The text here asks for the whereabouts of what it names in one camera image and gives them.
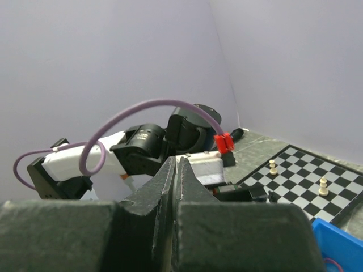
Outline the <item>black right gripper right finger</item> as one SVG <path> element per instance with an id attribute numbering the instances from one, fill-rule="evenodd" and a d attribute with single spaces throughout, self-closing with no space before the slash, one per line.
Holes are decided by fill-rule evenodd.
<path id="1" fill-rule="evenodd" d="M 189 161 L 175 185 L 179 271 L 324 271 L 311 223 L 296 205 L 221 202 Z"/>

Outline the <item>black white chessboard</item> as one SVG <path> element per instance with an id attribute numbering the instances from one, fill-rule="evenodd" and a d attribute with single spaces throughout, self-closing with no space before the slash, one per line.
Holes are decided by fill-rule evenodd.
<path id="1" fill-rule="evenodd" d="M 238 185 L 262 185 L 266 192 L 274 191 L 280 196 L 279 203 L 299 206 L 310 219 L 321 218 L 338 225 L 344 217 L 362 202 L 362 173 L 340 165 L 322 156 L 288 145 L 272 160 L 277 165 L 277 174 L 269 172 L 265 161 Z M 319 195 L 319 180 L 327 179 L 327 196 Z"/>

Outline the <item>black chess piece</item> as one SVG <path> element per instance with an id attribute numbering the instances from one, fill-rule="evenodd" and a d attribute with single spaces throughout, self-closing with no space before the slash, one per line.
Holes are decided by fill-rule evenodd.
<path id="1" fill-rule="evenodd" d="M 280 196 L 271 190 L 268 191 L 267 197 L 270 203 L 277 203 L 278 200 L 280 199 Z"/>

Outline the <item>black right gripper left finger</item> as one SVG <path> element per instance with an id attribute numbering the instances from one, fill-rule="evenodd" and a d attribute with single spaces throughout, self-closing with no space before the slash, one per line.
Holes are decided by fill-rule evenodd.
<path id="1" fill-rule="evenodd" d="M 2 271 L 170 271 L 176 160 L 121 202 L 6 201 Z"/>

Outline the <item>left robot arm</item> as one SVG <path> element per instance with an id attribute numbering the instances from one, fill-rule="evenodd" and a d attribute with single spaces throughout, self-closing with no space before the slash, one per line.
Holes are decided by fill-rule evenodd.
<path id="1" fill-rule="evenodd" d="M 143 124 L 108 135 L 127 117 L 158 106 L 174 111 L 166 127 Z M 231 133 L 221 128 L 221 116 L 212 108 L 172 99 L 148 100 L 120 112 L 87 142 L 61 139 L 27 166 L 32 189 L 42 199 L 95 199 L 91 177 L 114 173 L 131 186 L 133 176 L 154 176 L 169 157 L 189 160 L 206 188 L 225 185 L 224 169 L 235 165 L 234 143 L 243 129 Z"/>

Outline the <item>black marker orange cap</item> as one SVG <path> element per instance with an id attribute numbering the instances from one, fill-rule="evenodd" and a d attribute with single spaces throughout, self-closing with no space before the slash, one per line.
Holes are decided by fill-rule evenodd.
<path id="1" fill-rule="evenodd" d="M 242 128 L 236 128 L 230 133 L 230 136 L 233 140 L 233 142 L 239 141 L 244 135 L 244 130 Z"/>

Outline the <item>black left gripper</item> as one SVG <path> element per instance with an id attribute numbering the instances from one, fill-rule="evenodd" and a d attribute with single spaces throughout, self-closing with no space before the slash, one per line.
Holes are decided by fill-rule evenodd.
<path id="1" fill-rule="evenodd" d="M 176 156 L 194 154 L 205 151 L 219 151 L 214 146 L 215 130 L 201 116 L 187 108 L 176 107 L 168 120 L 166 139 L 176 150 Z M 222 155 L 223 170 L 236 166 L 232 150 L 226 150 Z M 249 185 L 246 188 L 233 188 L 232 183 L 206 187 L 220 201 L 265 202 L 268 197 L 261 185 Z"/>

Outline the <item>cream chess pawn left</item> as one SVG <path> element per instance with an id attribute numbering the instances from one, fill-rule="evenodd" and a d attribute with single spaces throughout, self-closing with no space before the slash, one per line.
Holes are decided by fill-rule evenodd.
<path id="1" fill-rule="evenodd" d="M 277 168 L 274 160 L 269 161 L 269 172 L 271 175 L 277 174 Z"/>

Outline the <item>cream chess pawn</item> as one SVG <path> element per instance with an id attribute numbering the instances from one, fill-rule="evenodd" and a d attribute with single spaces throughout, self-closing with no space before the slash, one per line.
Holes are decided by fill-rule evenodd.
<path id="1" fill-rule="evenodd" d="M 277 174 L 277 168 L 274 160 L 269 161 L 269 172 L 271 175 Z"/>
<path id="2" fill-rule="evenodd" d="M 327 196 L 329 194 L 329 191 L 327 189 L 327 179 L 323 176 L 319 180 L 319 195 L 320 196 Z"/>

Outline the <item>blue three-compartment bin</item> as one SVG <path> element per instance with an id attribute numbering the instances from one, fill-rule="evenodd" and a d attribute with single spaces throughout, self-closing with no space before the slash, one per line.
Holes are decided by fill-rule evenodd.
<path id="1" fill-rule="evenodd" d="M 327 271 L 362 271 L 362 241 L 336 226 L 316 219 L 313 233 Z"/>

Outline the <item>cream chess pawn right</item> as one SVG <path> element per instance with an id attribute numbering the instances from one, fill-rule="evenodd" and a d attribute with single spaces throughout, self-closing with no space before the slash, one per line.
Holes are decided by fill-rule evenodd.
<path id="1" fill-rule="evenodd" d="M 320 196 L 327 196 L 329 194 L 329 191 L 327 189 L 327 179 L 323 176 L 319 180 L 319 195 Z"/>

